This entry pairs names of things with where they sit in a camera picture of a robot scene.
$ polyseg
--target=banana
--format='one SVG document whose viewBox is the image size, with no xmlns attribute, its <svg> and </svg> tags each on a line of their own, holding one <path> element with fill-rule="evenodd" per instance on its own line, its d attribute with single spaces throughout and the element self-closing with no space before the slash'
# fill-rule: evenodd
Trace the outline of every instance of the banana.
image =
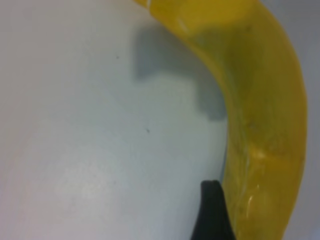
<svg viewBox="0 0 320 240">
<path fill-rule="evenodd" d="M 295 51 L 258 0 L 135 0 L 217 79 L 228 113 L 223 189 L 238 240 L 280 240 L 306 159 L 307 100 Z"/>
</svg>

